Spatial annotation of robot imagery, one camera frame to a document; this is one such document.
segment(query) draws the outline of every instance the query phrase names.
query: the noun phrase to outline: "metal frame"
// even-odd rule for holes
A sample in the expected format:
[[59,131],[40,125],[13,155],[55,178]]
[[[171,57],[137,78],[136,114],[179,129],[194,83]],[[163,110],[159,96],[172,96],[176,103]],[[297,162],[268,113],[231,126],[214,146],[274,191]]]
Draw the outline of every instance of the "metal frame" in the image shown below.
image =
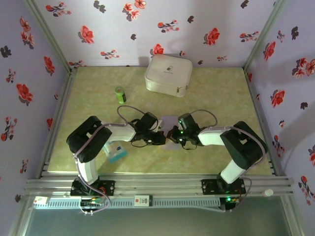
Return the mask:
[[[54,36],[52,35],[47,23],[38,10],[34,0],[23,0],[29,11],[36,18],[40,28],[43,30],[45,37],[55,50],[57,56],[63,63],[67,72],[69,73],[68,64],[64,55],[58,46]],[[258,38],[249,58],[247,59],[244,67],[245,76],[246,70],[255,57],[256,53],[262,47],[262,42],[266,38],[271,26],[278,17],[280,11],[283,9],[287,0],[277,1],[273,12],[271,13],[268,21],[266,22],[260,37]],[[38,179],[30,179],[27,182],[23,204],[21,205],[19,217],[12,225],[10,235],[23,236],[26,234],[28,223],[32,216],[34,209],[52,209],[69,207],[78,208],[80,198],[70,197],[71,183],[76,178],[74,173],[65,175],[64,173],[50,173],[47,172],[51,153],[55,144],[55,139],[61,124],[61,120],[66,108],[66,104],[70,95],[76,71],[73,71],[65,80],[62,90],[60,101],[54,116],[54,127],[51,130],[48,141],[45,145],[44,152],[41,159],[41,165],[37,171]],[[253,104],[258,116],[258,121],[262,129],[262,133],[266,140],[270,137],[268,128],[264,125],[264,114],[259,113],[255,106],[255,99],[253,98],[252,91],[249,89]],[[262,196],[262,192],[266,189],[272,189],[275,196],[280,196],[285,215],[287,217],[289,229],[294,236],[303,236],[303,227],[301,224],[301,217],[298,214],[296,205],[292,201],[292,181],[285,176],[281,175],[279,164],[276,162],[274,153],[268,156],[272,175],[270,176],[249,176],[253,183],[248,197]],[[235,195],[208,195],[202,194],[201,180],[208,178],[216,178],[215,175],[153,175],[153,174],[110,174],[101,176],[101,179],[112,179],[116,181],[114,196],[111,197],[111,208],[133,208],[133,198],[135,194],[150,194],[156,202],[155,207],[196,207],[208,210],[220,211],[218,208],[219,197],[233,197]],[[245,186],[248,187],[249,181],[245,181]],[[47,196],[50,198],[48,205],[34,205],[33,201],[35,196]]]

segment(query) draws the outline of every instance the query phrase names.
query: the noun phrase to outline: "floral wallpaper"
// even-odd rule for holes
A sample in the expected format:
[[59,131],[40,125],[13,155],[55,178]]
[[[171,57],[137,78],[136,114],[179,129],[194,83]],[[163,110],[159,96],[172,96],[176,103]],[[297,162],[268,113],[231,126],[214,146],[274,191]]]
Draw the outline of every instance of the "floral wallpaper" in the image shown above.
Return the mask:
[[0,235],[35,178],[66,71],[23,2],[0,8]]
[[244,66],[275,0],[35,3],[70,67],[147,66],[155,54],[187,58],[194,66]]
[[315,20],[314,7],[312,0],[287,1],[248,69],[269,145],[294,179],[306,235],[315,232],[315,25],[308,23]]

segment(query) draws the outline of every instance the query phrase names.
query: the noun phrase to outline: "white bag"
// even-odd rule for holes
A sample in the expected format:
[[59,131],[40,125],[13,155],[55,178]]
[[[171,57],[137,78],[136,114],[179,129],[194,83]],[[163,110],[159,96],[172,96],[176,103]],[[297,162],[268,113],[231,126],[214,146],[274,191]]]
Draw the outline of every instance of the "white bag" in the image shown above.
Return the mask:
[[192,71],[190,60],[156,54],[145,74],[150,91],[182,97],[186,94]]

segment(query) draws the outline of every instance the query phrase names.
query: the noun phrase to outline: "glass panel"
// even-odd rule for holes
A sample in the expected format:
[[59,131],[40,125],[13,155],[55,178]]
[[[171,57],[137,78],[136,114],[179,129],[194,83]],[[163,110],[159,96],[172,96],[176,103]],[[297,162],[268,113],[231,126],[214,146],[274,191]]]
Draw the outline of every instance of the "glass panel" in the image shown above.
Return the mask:
[[279,197],[248,198],[235,212],[203,209],[35,210],[27,236],[289,236]]

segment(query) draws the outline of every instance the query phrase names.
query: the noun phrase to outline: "green can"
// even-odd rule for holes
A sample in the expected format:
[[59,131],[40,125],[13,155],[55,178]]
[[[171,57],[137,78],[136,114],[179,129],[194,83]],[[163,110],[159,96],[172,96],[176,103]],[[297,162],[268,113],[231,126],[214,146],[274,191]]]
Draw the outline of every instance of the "green can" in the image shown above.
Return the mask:
[[125,91],[124,88],[122,86],[118,86],[115,88],[115,93],[118,99],[118,102],[120,104],[123,104],[126,102],[126,95],[125,95]]

